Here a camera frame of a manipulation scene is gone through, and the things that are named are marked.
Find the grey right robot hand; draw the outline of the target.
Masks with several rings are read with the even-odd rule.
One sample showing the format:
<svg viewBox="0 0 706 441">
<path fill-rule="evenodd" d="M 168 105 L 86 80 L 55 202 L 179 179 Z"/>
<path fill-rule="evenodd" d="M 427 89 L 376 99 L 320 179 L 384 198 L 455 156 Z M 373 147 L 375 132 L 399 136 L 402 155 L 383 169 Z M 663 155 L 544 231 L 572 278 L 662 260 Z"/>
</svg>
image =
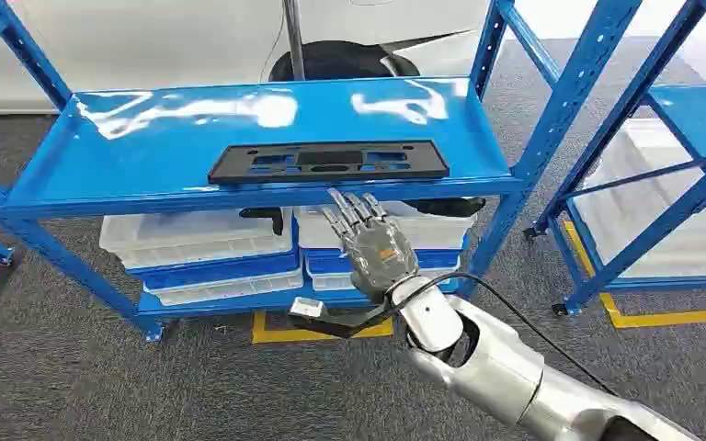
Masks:
<svg viewBox="0 0 706 441">
<path fill-rule="evenodd" d="M 370 301 L 382 303 L 394 286 L 417 275 L 416 253 L 372 194 L 334 187 L 327 193 L 336 209 L 323 206 L 322 213 L 352 265 L 351 283 Z"/>
</svg>

